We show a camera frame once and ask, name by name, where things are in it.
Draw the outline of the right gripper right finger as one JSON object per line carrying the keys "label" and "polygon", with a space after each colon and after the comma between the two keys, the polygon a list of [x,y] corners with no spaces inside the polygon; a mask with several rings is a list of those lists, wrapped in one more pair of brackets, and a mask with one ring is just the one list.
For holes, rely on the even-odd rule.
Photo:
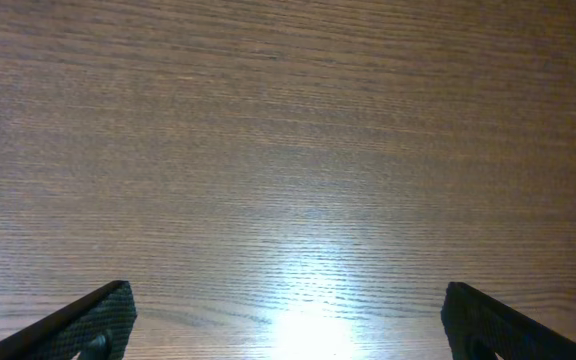
{"label": "right gripper right finger", "polygon": [[441,320],[454,360],[576,360],[576,342],[464,282],[448,284]]}

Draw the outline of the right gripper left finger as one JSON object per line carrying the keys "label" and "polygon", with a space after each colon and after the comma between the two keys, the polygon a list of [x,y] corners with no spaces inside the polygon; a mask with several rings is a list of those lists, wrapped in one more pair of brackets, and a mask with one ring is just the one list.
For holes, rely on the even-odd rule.
{"label": "right gripper left finger", "polygon": [[0,360],[118,360],[136,319],[130,283],[114,280],[1,340]]}

